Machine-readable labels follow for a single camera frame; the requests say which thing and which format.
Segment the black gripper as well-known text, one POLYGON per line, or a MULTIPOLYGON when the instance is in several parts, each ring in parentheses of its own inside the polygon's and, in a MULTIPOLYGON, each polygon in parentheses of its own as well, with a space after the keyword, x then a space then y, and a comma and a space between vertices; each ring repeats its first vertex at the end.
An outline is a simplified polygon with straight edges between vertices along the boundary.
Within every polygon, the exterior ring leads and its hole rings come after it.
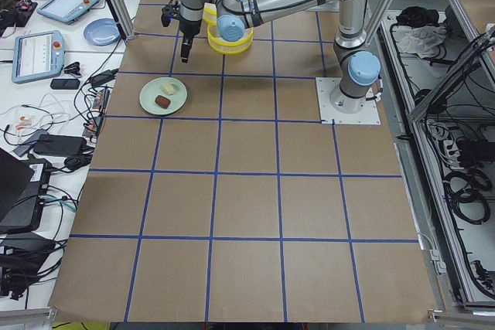
POLYGON ((193 37, 200 33, 203 21, 203 8, 192 9, 186 4, 179 8, 179 30, 184 37, 181 43, 180 57, 183 63, 188 63, 190 51, 193 45, 193 37))

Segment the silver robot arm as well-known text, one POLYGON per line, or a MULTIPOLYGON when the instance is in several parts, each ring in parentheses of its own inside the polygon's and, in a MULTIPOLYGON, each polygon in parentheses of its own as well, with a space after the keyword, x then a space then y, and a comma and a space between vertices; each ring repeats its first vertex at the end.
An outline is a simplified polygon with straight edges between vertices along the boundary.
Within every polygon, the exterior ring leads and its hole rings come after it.
MULTIPOLYGON (((249 29, 262 28, 263 40, 247 53, 246 67, 238 56, 231 57, 227 72, 236 75, 267 76, 269 67, 281 77, 306 77, 324 58, 316 51, 316 33, 323 21, 310 10, 332 0, 175 0, 179 30, 183 34, 181 59, 187 62, 193 39, 199 34, 205 4, 217 11, 217 30, 229 43, 240 41, 249 29)), ((360 50, 367 36, 364 16, 367 0, 335 0, 339 15, 329 16, 335 26, 334 46, 338 53, 360 50)))

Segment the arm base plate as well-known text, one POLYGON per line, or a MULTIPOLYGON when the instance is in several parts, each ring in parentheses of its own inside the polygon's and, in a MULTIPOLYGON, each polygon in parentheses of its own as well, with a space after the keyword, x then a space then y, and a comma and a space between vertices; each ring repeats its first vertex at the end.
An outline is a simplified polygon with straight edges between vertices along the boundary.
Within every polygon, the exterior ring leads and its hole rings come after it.
POLYGON ((340 12, 340 1, 332 0, 328 1, 325 4, 316 5, 312 8, 307 9, 308 12, 340 12))
POLYGON ((316 78, 321 124, 380 125, 373 88, 365 97, 349 98, 340 90, 340 78, 316 78))

